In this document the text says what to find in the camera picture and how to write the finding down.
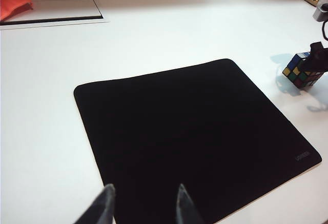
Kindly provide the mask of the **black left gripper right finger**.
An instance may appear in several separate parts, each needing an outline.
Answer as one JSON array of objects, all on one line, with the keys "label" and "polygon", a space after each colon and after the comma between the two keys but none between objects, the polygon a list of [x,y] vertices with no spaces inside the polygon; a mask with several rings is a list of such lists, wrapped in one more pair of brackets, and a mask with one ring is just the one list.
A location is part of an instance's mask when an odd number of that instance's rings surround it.
[{"label": "black left gripper right finger", "polygon": [[176,200],[176,223],[204,224],[193,200],[183,184],[179,185]]}]

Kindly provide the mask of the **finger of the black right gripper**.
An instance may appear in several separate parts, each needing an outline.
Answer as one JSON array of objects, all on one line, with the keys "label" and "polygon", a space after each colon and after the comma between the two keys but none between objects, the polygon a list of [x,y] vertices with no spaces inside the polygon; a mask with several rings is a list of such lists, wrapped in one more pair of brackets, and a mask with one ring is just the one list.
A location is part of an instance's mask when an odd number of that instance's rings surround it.
[{"label": "finger of the black right gripper", "polygon": [[327,72],[327,48],[321,42],[310,44],[311,51],[303,63],[303,71]]}]

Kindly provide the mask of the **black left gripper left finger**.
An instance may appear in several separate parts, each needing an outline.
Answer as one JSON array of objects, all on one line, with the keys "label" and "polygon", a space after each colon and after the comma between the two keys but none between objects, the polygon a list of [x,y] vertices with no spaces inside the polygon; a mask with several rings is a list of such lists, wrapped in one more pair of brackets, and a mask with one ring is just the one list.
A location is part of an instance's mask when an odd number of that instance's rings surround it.
[{"label": "black left gripper left finger", "polygon": [[108,224],[113,223],[115,210],[115,187],[113,184],[107,184],[102,191],[93,200],[90,206],[74,222],[77,224],[95,223]]}]

